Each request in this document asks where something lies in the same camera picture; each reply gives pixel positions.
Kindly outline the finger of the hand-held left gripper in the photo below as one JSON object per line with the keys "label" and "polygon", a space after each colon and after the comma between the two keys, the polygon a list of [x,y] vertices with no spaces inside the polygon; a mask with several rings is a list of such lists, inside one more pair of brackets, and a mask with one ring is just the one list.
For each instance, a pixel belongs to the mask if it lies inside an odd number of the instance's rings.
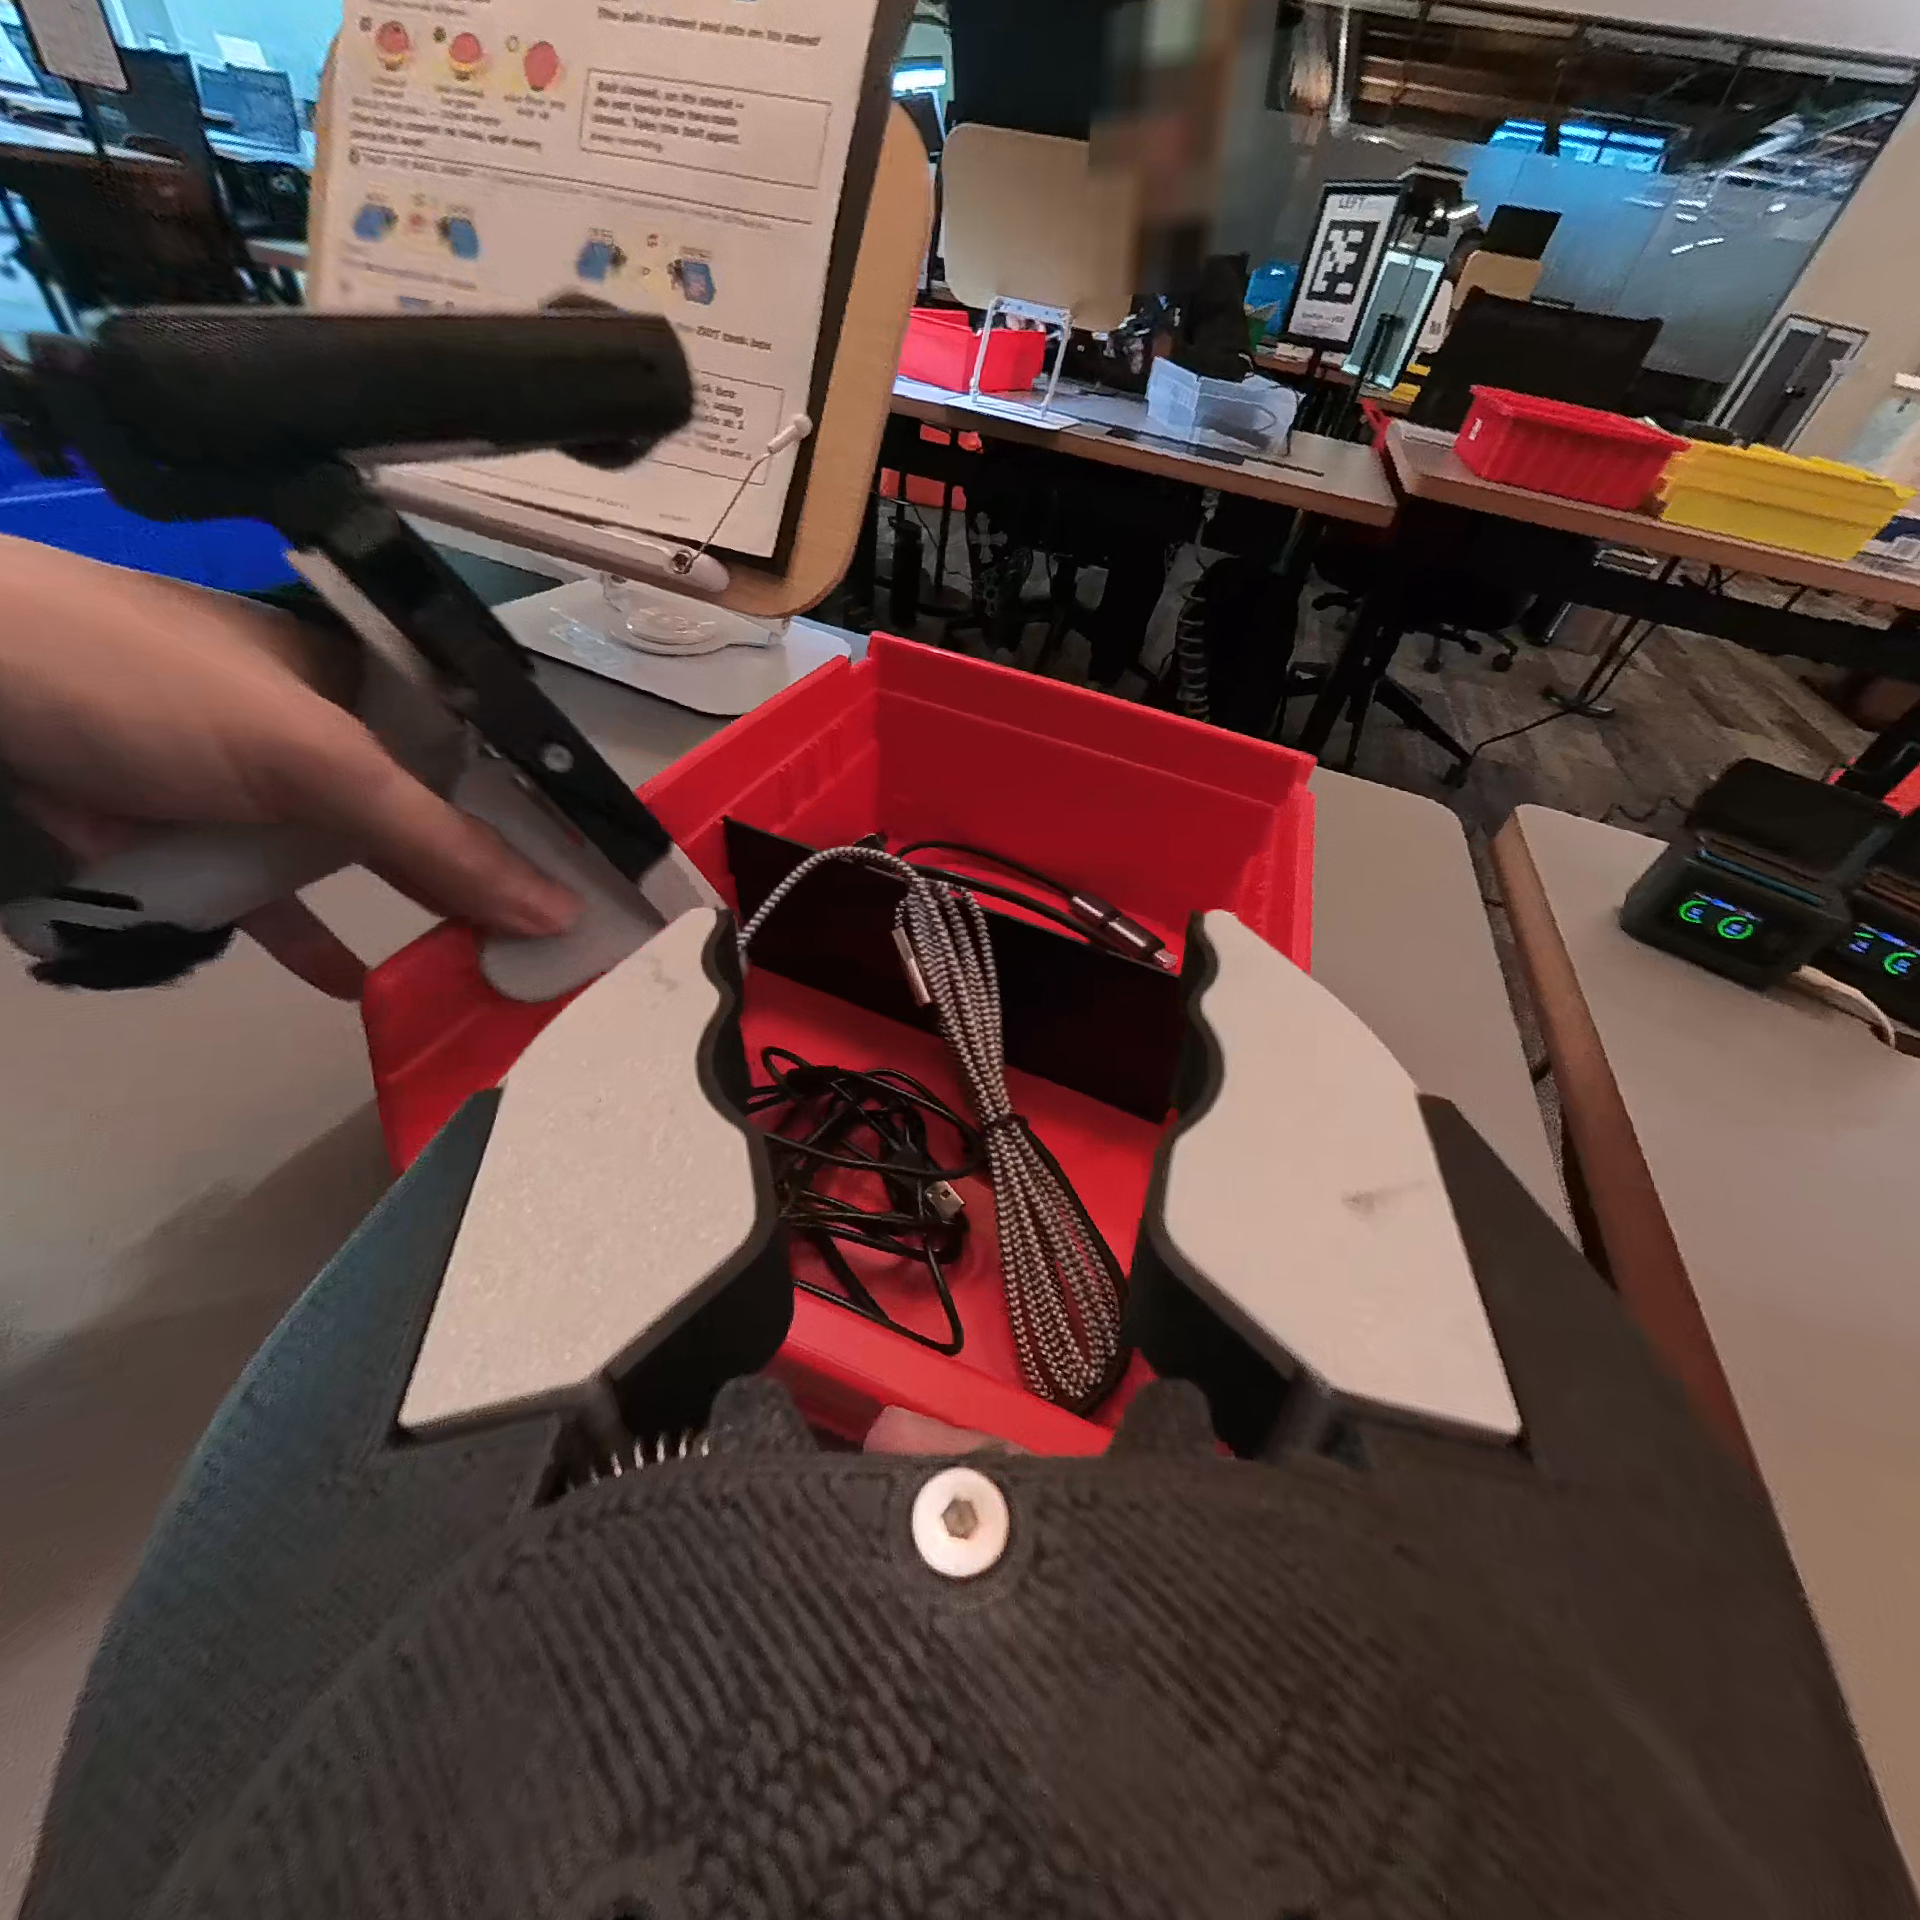
{"label": "finger of the hand-held left gripper", "polygon": [[478,966],[508,1001],[558,1001],[723,897],[537,681],[489,605],[374,499],[292,499],[290,557],[388,660],[397,746],[457,754],[450,796],[579,905],[563,934],[489,934]]}

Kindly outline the blue plastic bin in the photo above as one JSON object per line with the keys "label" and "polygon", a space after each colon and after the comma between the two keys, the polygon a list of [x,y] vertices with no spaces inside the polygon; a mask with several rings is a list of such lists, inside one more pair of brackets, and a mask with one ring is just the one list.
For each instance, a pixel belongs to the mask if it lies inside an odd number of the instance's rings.
{"label": "blue plastic bin", "polygon": [[286,547],[264,521],[156,521],[116,503],[77,455],[38,470],[3,441],[3,532],[68,556],[217,591],[298,585]]}

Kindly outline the yellow plastic bin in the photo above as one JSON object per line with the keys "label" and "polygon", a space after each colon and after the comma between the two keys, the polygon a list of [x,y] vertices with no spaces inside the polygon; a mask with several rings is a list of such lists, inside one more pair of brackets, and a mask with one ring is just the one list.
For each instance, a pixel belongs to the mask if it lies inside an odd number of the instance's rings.
{"label": "yellow plastic bin", "polygon": [[1916,486],[1768,445],[1694,439],[1668,460],[1654,500],[1672,525],[1851,562],[1906,511]]}

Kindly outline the small red bin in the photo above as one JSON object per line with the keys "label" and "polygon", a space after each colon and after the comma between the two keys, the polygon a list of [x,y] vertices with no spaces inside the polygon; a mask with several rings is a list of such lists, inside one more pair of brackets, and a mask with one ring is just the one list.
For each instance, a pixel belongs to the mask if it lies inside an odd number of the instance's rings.
{"label": "small red bin", "polygon": [[915,307],[908,317],[899,374],[949,394],[1032,394],[1049,362],[1042,326],[974,324],[964,309]]}

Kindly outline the black and white tag sign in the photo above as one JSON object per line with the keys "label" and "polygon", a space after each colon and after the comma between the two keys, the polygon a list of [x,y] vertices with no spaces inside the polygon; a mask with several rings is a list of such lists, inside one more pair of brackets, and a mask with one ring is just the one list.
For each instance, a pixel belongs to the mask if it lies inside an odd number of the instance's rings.
{"label": "black and white tag sign", "polygon": [[1312,353],[1354,347],[1386,252],[1401,222],[1403,180],[1330,180],[1281,324],[1284,346]]}

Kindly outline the person's left hand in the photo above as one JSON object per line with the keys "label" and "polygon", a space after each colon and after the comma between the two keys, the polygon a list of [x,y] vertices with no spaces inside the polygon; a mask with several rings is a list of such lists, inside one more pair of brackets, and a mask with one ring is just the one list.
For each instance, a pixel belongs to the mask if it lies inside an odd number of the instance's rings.
{"label": "person's left hand", "polygon": [[294,612],[4,538],[4,905],[152,833],[298,828],[446,918],[566,933],[576,897],[406,773],[356,676]]}

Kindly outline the black bin divider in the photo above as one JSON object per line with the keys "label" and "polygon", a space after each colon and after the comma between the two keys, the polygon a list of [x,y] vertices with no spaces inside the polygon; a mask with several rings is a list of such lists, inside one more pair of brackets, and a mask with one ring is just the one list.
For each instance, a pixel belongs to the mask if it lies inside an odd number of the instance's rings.
{"label": "black bin divider", "polygon": [[[936,1034],[897,946],[905,883],[836,857],[801,881],[753,934],[750,961],[867,1014]],[[1179,1062],[1178,979],[987,905],[1003,1059],[1138,1119],[1161,1119]]]}

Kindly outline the black charging dock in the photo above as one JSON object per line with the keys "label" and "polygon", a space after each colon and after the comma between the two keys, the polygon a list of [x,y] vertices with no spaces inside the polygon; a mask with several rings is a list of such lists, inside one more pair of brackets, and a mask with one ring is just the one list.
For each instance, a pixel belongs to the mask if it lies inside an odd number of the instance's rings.
{"label": "black charging dock", "polygon": [[1848,921],[1817,958],[1817,971],[1916,1030],[1917,881],[1880,863],[1858,877],[1848,905]]}
{"label": "black charging dock", "polygon": [[1865,793],[1737,759],[1619,905],[1636,943],[1763,993],[1835,949],[1901,817]]}

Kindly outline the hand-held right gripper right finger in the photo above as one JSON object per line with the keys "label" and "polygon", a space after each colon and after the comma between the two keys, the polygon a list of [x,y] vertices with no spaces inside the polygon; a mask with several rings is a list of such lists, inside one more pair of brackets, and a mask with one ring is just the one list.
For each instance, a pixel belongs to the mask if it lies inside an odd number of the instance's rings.
{"label": "hand-held right gripper right finger", "polygon": [[1235,911],[1193,914],[1171,1118],[1142,1198],[1132,1339],[1238,1458],[1355,1425],[1522,1438],[1425,1116],[1381,1037]]}

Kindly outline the clear stand base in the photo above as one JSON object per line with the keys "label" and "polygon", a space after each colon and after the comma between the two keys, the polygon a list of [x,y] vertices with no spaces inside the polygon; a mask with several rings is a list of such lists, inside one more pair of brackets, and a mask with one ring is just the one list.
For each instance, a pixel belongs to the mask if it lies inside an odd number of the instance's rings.
{"label": "clear stand base", "polygon": [[853,636],[809,618],[755,619],[608,575],[521,597],[497,618],[549,663],[721,721],[753,713],[811,671],[858,657]]}

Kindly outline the red plastic bin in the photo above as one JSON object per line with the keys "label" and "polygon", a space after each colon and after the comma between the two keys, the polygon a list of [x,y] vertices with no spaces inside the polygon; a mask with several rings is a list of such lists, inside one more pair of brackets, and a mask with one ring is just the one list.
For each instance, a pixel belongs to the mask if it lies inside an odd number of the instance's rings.
{"label": "red plastic bin", "polygon": [[[945,871],[1000,881],[1021,903],[1040,899],[1040,881],[1001,868],[1093,894],[1161,937],[1176,963],[1190,914],[1224,907],[1293,965],[1312,965],[1302,754],[917,642],[878,638],[865,663],[811,671],[641,796],[744,914],[801,861],[798,847],[878,835],[893,852],[941,843]],[[908,1071],[964,1109],[937,1030],[867,1014],[755,963],[744,1001],[755,1084],[771,1081],[761,1052],[781,1047],[804,1065]],[[390,1171],[406,1171],[565,1005],[497,996],[462,927],[429,931],[380,965],[364,1029]],[[1168,1107],[1138,1119],[1017,1067],[1011,1087],[1126,1269]],[[966,1249],[949,1289],[963,1351],[933,1351],[803,1287],[774,1371],[817,1426],[846,1438],[897,1406],[1037,1453],[1105,1451],[1149,1370],[1133,1359],[1091,1417],[1035,1398],[1006,1321],[989,1193],[974,1178],[957,1186]]]}

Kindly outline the ribbed red bin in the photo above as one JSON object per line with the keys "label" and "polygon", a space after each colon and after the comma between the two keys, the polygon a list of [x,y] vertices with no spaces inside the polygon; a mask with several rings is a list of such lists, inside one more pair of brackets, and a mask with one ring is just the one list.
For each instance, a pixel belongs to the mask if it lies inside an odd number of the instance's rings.
{"label": "ribbed red bin", "polygon": [[1453,436],[1453,455],[1489,484],[1636,514],[1654,514],[1668,468],[1691,449],[1740,441],[1492,387],[1474,387]]}

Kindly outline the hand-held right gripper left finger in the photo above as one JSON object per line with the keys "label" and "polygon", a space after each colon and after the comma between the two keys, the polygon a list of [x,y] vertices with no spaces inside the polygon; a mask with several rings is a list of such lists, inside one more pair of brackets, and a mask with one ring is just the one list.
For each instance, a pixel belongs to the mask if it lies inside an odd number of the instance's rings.
{"label": "hand-held right gripper left finger", "polygon": [[690,1450],[778,1355],[794,1281],[744,996],[732,914],[690,907],[396,1181],[422,1284],[403,1438],[555,1420],[585,1450]]}

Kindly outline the clear plastic bag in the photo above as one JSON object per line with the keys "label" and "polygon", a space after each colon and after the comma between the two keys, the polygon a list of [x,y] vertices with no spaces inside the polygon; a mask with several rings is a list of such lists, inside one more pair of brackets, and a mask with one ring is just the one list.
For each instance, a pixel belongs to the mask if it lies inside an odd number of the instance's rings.
{"label": "clear plastic bag", "polygon": [[1148,429],[1166,441],[1266,457],[1290,449],[1302,394],[1266,374],[1198,374],[1161,356],[1142,399]]}

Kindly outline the clear acrylic stand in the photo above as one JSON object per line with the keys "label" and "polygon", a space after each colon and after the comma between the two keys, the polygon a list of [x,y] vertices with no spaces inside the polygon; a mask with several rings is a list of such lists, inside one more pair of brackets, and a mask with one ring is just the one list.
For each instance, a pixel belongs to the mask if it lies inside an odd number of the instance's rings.
{"label": "clear acrylic stand", "polygon": [[1068,305],[995,295],[980,317],[966,397],[986,411],[1064,426],[1056,394],[1070,342]]}

